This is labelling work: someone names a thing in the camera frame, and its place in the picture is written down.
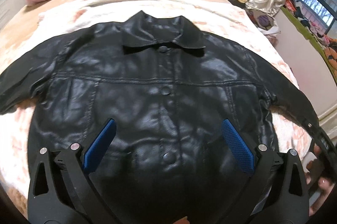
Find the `mattress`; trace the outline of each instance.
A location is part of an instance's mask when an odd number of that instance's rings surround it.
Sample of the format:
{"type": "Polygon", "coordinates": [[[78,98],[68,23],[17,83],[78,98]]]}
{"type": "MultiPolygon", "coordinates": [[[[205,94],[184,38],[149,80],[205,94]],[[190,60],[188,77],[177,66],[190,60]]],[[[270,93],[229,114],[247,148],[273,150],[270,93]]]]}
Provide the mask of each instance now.
{"type": "MultiPolygon", "coordinates": [[[[24,7],[0,32],[0,73],[48,38],[95,23],[125,21],[143,10],[154,17],[185,16],[200,30],[234,40],[269,61],[296,87],[296,79],[265,36],[227,0],[51,0],[24,7]]],[[[26,100],[0,116],[0,181],[26,214],[29,186],[27,138],[36,101],[26,100]]],[[[281,152],[294,148],[303,158],[311,138],[281,109],[273,107],[281,152]]]]}

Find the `black leather jacket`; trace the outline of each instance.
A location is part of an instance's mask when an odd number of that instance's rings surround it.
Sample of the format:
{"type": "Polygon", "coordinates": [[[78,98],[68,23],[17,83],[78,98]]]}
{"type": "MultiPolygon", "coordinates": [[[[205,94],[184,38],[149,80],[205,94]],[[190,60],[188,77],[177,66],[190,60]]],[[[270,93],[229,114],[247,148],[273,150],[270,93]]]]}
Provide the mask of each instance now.
{"type": "Polygon", "coordinates": [[[16,60],[0,76],[0,113],[33,97],[30,168],[41,147],[81,143],[115,119],[91,180],[124,223],[223,214],[248,177],[223,140],[224,119],[274,150],[270,105],[318,127],[306,96],[260,56],[184,17],[143,12],[53,37],[16,60]]]}

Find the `jacket collar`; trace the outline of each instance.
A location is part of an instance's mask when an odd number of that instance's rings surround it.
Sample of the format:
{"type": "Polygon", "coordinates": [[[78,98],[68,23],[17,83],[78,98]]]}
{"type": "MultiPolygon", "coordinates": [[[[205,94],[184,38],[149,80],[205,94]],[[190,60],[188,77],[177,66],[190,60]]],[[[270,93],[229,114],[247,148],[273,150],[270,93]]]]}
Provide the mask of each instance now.
{"type": "Polygon", "coordinates": [[[175,43],[183,48],[204,48],[203,33],[183,16],[158,19],[143,11],[121,25],[122,43],[142,47],[160,43],[175,43]]]}

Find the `green cloth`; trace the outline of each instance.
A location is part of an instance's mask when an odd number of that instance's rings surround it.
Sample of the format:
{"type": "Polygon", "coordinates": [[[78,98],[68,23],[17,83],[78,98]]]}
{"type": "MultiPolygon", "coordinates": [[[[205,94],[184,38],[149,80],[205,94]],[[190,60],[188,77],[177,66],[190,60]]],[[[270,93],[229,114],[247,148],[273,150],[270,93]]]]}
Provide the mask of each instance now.
{"type": "Polygon", "coordinates": [[[284,7],[281,7],[282,12],[284,13],[284,15],[289,19],[289,21],[296,27],[297,31],[299,33],[301,33],[303,35],[303,37],[308,40],[311,45],[316,49],[316,51],[322,56],[323,60],[325,61],[327,67],[330,70],[330,73],[333,77],[333,79],[335,80],[336,84],[337,84],[337,77],[334,74],[334,69],[333,67],[330,65],[327,57],[325,56],[324,50],[320,47],[320,45],[318,44],[318,41],[315,39],[315,37],[305,28],[304,25],[301,24],[301,22],[295,18],[294,15],[292,15],[292,13],[287,10],[284,7]]]}

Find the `beige bed sheet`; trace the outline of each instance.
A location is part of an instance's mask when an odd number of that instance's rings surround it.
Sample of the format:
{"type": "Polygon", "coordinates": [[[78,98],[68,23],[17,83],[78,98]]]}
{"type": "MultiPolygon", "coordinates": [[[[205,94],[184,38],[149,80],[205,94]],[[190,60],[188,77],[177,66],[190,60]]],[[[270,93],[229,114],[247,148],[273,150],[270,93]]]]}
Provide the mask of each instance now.
{"type": "MultiPolygon", "coordinates": [[[[51,0],[48,2],[40,3],[33,7],[24,7],[19,13],[14,16],[14,18],[3,28],[0,32],[0,52],[14,52],[18,47],[21,45],[23,41],[29,39],[34,31],[38,27],[39,17],[38,15],[42,12],[45,12],[51,8],[59,6],[66,2],[71,2],[75,0],[51,0]]],[[[227,0],[205,0],[205,1],[213,1],[218,3],[229,3],[227,0]]],[[[246,16],[244,12],[239,12],[240,14],[236,14],[236,16],[246,16]]],[[[207,22],[194,22],[199,28],[205,28],[204,30],[208,30],[207,22]]],[[[233,23],[233,28],[237,28],[238,31],[241,29],[246,30],[246,26],[242,23],[233,23]]],[[[253,41],[250,45],[251,50],[254,52],[264,51],[270,52],[275,54],[275,63],[272,63],[274,66],[277,67],[285,76],[287,76],[294,84],[296,80],[293,74],[290,71],[289,66],[284,63],[284,61],[279,57],[277,52],[274,48],[270,45],[270,48],[264,47],[259,48],[259,41],[253,41]]],[[[0,73],[6,68],[6,56],[0,56],[0,73]]],[[[13,156],[18,159],[26,159],[27,154],[27,133],[29,130],[30,119],[32,113],[34,111],[34,101],[27,100],[22,102],[18,105],[16,112],[11,115],[11,120],[7,120],[11,123],[11,131],[10,132],[2,132],[1,125],[0,125],[0,141],[4,141],[7,145],[11,145],[13,156]]],[[[279,109],[273,109],[273,113],[278,113],[277,119],[274,119],[274,126],[276,127],[276,131],[287,132],[286,135],[289,136],[289,132],[291,137],[286,138],[287,140],[283,140],[283,150],[287,148],[296,148],[297,150],[301,151],[303,155],[306,153],[306,147],[308,143],[310,143],[310,137],[306,134],[306,132],[298,127],[293,122],[290,122],[290,117],[285,116],[282,111],[279,109]]],[[[14,168],[21,168],[20,170],[16,170],[14,172],[12,181],[23,180],[25,177],[28,176],[27,164],[23,164],[21,167],[14,166],[14,168]]],[[[20,211],[25,215],[26,214],[26,206],[27,201],[22,196],[22,189],[20,187],[10,187],[8,193],[12,200],[14,201],[15,205],[20,209],[20,211]]]]}

